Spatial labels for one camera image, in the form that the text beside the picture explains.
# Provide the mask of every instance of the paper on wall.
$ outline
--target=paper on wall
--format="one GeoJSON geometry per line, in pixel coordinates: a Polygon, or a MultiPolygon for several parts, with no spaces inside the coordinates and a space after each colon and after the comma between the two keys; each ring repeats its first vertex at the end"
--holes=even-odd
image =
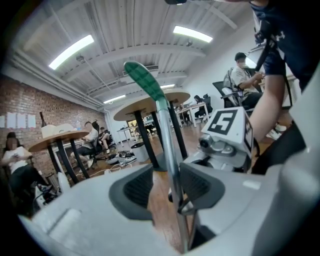
{"type": "Polygon", "coordinates": [[[5,128],[5,116],[4,115],[0,115],[0,128],[5,128]]]}
{"type": "Polygon", "coordinates": [[[28,127],[36,128],[36,116],[34,114],[28,114],[28,127]]]}
{"type": "Polygon", "coordinates": [[[6,115],[7,115],[6,116],[6,127],[15,129],[17,126],[17,124],[16,124],[17,113],[7,112],[6,115]]]}
{"type": "Polygon", "coordinates": [[[17,127],[18,128],[26,128],[26,115],[18,113],[17,115],[17,127]]]}

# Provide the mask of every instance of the sneaker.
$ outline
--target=sneaker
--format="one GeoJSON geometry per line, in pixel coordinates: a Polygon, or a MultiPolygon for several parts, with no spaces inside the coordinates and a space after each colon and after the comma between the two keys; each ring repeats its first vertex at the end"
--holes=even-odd
{"type": "Polygon", "coordinates": [[[90,168],[92,166],[92,164],[94,163],[93,159],[88,160],[88,168],[90,168]]]}
{"type": "Polygon", "coordinates": [[[279,133],[278,131],[276,131],[275,129],[272,129],[271,131],[269,131],[269,133],[266,135],[266,137],[274,139],[275,141],[277,139],[279,139],[279,137],[281,136],[281,133],[279,133]]]}
{"type": "Polygon", "coordinates": [[[284,132],[287,127],[284,125],[280,125],[278,122],[276,123],[274,129],[276,129],[278,132],[284,132]]]}

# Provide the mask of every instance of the brick wall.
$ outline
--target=brick wall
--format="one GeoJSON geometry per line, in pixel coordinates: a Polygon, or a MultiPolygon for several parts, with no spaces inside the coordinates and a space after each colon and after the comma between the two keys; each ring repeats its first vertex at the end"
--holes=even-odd
{"type": "MultiPolygon", "coordinates": [[[[5,126],[7,126],[7,112],[35,115],[36,128],[0,128],[0,146],[2,149],[5,147],[9,132],[15,132],[20,143],[25,148],[41,139],[42,121],[39,112],[43,113],[47,125],[56,126],[67,123],[76,127],[76,121],[79,121],[82,128],[84,128],[86,121],[93,122],[97,119],[100,127],[107,127],[104,114],[101,112],[53,96],[29,85],[20,84],[9,77],[1,76],[0,115],[5,115],[5,126]]],[[[44,174],[54,170],[47,150],[33,153],[33,162],[34,166],[44,174]]]]}

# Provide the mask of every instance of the navy blue t-shirt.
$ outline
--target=navy blue t-shirt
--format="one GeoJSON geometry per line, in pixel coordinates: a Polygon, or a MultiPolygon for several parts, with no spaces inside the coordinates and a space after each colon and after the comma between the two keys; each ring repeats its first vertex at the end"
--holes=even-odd
{"type": "Polygon", "coordinates": [[[264,62],[266,75],[284,75],[286,66],[299,79],[300,88],[304,90],[320,60],[319,20],[317,7],[310,2],[292,2],[269,0],[265,7],[251,4],[259,20],[268,21],[276,28],[278,50],[269,52],[264,62]]]}

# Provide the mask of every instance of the green translucent paddle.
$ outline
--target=green translucent paddle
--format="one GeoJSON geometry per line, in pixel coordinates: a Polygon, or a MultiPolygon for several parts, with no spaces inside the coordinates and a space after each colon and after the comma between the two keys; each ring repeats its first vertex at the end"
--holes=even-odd
{"type": "Polygon", "coordinates": [[[155,101],[156,110],[158,111],[160,119],[159,121],[162,132],[163,151],[168,170],[169,184],[172,191],[173,204],[176,210],[183,252],[186,253],[188,250],[189,232],[186,217],[178,214],[178,209],[181,202],[184,200],[184,196],[180,183],[179,167],[171,134],[168,111],[168,107],[170,107],[169,102],[164,92],[160,88],[157,80],[144,65],[136,61],[127,61],[124,63],[124,70],[127,72],[129,77],[131,77],[133,81],[135,81],[155,101]]]}

